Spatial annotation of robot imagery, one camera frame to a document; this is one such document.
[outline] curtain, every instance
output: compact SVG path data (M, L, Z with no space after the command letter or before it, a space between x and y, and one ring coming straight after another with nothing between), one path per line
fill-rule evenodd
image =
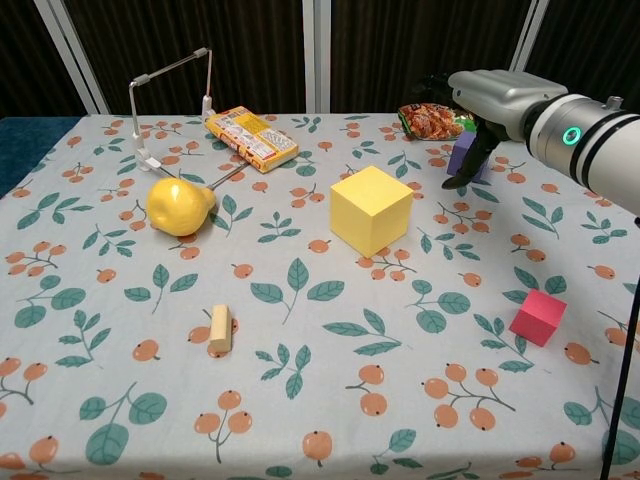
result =
M112 113L131 113L127 87L188 56L213 50L217 111L305 111L300 0L65 0ZM141 114L198 114L206 59L136 90Z
M0 2L0 118L86 110L33 1Z
M526 71L640 112L640 2L551 0Z
M424 75L508 69L529 0L333 0L331 110L393 112Z

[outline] purple block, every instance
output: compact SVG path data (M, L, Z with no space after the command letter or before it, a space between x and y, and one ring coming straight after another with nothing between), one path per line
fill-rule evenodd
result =
M456 143L453 145L453 152L451 153L451 158L449 159L449 166L447 167L447 173L451 176L455 175L460 166L462 165L462 160L464 160L469 147L473 143L473 140L476 138L476 134L474 132L464 131L460 134ZM478 170L478 173L474 180L480 180L482 178L482 173L484 171L484 166L487 162L483 163Z

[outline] tablecloth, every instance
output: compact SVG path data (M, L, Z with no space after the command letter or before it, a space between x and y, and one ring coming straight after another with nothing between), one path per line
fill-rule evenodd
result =
M266 119L298 157L221 185L196 235L149 225L158 176L127 117L83 118L0 200L0 477L596 477L633 216L523 145L444 191L453 143L409 141L395 115ZM198 117L142 123L196 185L239 162ZM328 194L367 165L414 199L407 234L361 258ZM568 305L544 347L509 330L530 289ZM226 355L207 347L214 304L234 318ZM637 368L612 478L640 468Z

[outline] robotic arm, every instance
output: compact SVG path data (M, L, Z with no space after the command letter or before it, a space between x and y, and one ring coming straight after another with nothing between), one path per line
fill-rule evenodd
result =
M576 183L640 216L640 115L568 94L557 83L525 72L476 70L449 77L453 100L477 117L476 138L456 175L442 187L468 184L505 140Z

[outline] red cube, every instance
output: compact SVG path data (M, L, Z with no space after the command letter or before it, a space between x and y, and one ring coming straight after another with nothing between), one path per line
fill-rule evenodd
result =
M509 330L544 347L556 331L567 304L539 290L531 290Z

